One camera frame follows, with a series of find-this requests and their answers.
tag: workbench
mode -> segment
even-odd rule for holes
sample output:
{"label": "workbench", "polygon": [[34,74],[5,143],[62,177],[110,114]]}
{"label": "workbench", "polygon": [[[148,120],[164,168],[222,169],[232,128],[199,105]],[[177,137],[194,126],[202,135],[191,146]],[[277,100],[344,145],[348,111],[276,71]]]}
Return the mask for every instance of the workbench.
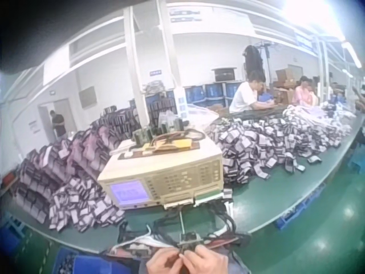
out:
{"label": "workbench", "polygon": [[[237,232],[255,232],[302,202],[336,170],[363,121],[363,115],[357,116],[352,121],[352,131],[344,138],[342,145],[320,154],[319,157],[323,161],[321,164],[311,166],[306,159],[299,158],[298,163],[306,167],[304,173],[296,172],[290,175],[280,166],[271,171],[269,180],[256,177],[248,185],[235,188],[233,200]],[[12,201],[9,195],[4,195],[2,198],[2,210],[8,210],[15,218],[47,238],[86,252],[99,253],[116,244],[119,233],[118,227],[115,226],[89,228],[84,233],[79,233],[73,228],[66,228],[61,233],[51,231],[48,229],[48,223],[38,223]],[[143,231],[147,223],[152,225],[154,220],[163,217],[165,213],[163,207],[135,209],[127,211],[125,218],[129,222],[130,229]],[[204,206],[186,207],[182,211],[182,216],[185,230],[196,231],[201,236],[222,227],[222,222],[217,221]],[[177,240],[181,226],[179,219],[176,221],[176,224],[164,229]]]}

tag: cardboard box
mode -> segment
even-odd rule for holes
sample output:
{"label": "cardboard box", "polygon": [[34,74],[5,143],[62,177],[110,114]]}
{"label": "cardboard box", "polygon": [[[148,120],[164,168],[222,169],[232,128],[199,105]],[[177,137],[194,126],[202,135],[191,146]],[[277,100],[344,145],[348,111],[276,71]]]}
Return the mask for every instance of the cardboard box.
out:
{"label": "cardboard box", "polygon": [[288,105],[291,104],[291,101],[293,100],[294,90],[275,88],[273,91],[271,91],[271,94],[273,95],[276,104]]}
{"label": "cardboard box", "polygon": [[278,76],[278,82],[285,82],[287,80],[294,79],[293,72],[290,68],[284,70],[277,70],[276,75]]}
{"label": "cardboard box", "polygon": [[295,88],[297,85],[297,81],[294,80],[286,80],[284,83],[284,88]]}

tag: blue crate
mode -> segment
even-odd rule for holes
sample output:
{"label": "blue crate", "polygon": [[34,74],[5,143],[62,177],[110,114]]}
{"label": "blue crate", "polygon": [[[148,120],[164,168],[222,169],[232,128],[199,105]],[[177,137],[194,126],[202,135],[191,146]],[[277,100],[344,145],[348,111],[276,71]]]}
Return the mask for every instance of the blue crate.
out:
{"label": "blue crate", "polygon": [[236,94],[236,91],[238,90],[238,87],[242,83],[226,83],[226,95],[228,98],[233,98]]}
{"label": "blue crate", "polygon": [[194,87],[185,88],[186,102],[192,104],[194,102]]}
{"label": "blue crate", "polygon": [[174,95],[174,93],[173,93],[173,90],[168,90],[168,91],[166,92],[166,97],[167,97],[167,98],[175,98],[175,95]]}
{"label": "blue crate", "polygon": [[131,274],[131,270],[115,261],[95,256],[77,256],[73,274]]}
{"label": "blue crate", "polygon": [[149,104],[152,104],[153,102],[160,100],[160,94],[156,93],[153,95],[148,95],[145,97],[145,100],[146,100],[146,105],[148,106]]}
{"label": "blue crate", "polygon": [[313,191],[304,201],[303,204],[305,205],[306,208],[309,207],[309,205],[316,199],[318,198],[322,191],[324,190],[324,188],[326,187],[325,183],[322,183],[319,185],[319,187],[317,187],[315,189],[315,191]]}
{"label": "blue crate", "polygon": [[274,224],[278,229],[283,230],[291,221],[298,217],[304,209],[306,209],[304,203],[300,203],[290,214],[286,216],[281,216],[274,222]]}
{"label": "blue crate", "polygon": [[131,108],[136,107],[136,101],[134,99],[129,100],[129,105],[131,106]]}
{"label": "blue crate", "polygon": [[325,183],[320,184],[319,187],[317,187],[310,195],[308,195],[307,198],[304,199],[304,201],[302,201],[295,207],[295,210],[292,213],[286,216],[283,215],[279,219],[277,219],[274,222],[276,227],[280,230],[284,229],[291,221],[297,218],[303,212],[303,210],[307,209],[316,198],[320,196],[325,187]]}
{"label": "blue crate", "polygon": [[225,99],[218,99],[218,100],[207,100],[206,101],[206,106],[210,107],[214,104],[221,104],[222,107],[226,107],[226,100]]}
{"label": "blue crate", "polygon": [[68,255],[77,255],[77,254],[78,252],[76,250],[67,247],[60,247],[57,253],[55,263],[53,264],[52,274],[58,273],[59,266],[63,263],[63,261],[66,259]]}
{"label": "blue crate", "polygon": [[186,101],[188,103],[202,101],[206,98],[203,86],[186,87],[185,93],[186,93]]}
{"label": "blue crate", "polygon": [[206,84],[205,92],[207,98],[223,97],[223,86],[221,83]]}
{"label": "blue crate", "polygon": [[20,238],[16,237],[6,226],[0,229],[0,251],[5,255],[11,256],[20,242]]}

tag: finger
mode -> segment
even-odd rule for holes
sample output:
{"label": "finger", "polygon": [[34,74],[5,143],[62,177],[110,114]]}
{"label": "finger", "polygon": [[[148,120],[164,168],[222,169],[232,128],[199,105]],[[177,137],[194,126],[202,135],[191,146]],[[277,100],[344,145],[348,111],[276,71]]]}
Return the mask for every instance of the finger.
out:
{"label": "finger", "polygon": [[205,259],[212,258],[215,255],[215,252],[207,249],[205,246],[201,244],[197,245],[197,247],[195,248],[195,253],[197,253],[200,257]]}
{"label": "finger", "polygon": [[178,258],[170,269],[169,274],[179,274],[181,267],[183,267],[183,260]]}
{"label": "finger", "polygon": [[179,254],[179,256],[180,258],[182,258],[182,262],[184,263],[190,274],[197,273],[194,265],[192,264],[191,261],[189,261],[187,257],[185,257],[183,254]]}
{"label": "finger", "polygon": [[150,259],[150,262],[164,264],[170,257],[176,256],[178,253],[179,250],[177,248],[161,248]]}
{"label": "finger", "polygon": [[187,250],[184,252],[184,256],[195,266],[199,266],[199,265],[203,265],[204,264],[204,260],[202,259],[202,257],[200,257],[198,254]]}

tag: man in white shirt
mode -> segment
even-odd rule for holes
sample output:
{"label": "man in white shirt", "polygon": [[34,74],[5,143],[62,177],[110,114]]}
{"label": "man in white shirt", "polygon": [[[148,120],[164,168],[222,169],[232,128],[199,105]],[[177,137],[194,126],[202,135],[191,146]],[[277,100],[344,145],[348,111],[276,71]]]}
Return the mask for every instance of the man in white shirt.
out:
{"label": "man in white shirt", "polygon": [[245,110],[264,110],[274,107],[272,100],[268,102],[257,101],[257,91],[262,90],[264,78],[263,73],[252,71],[248,77],[248,82],[244,82],[238,87],[229,106],[229,112],[238,113]]}

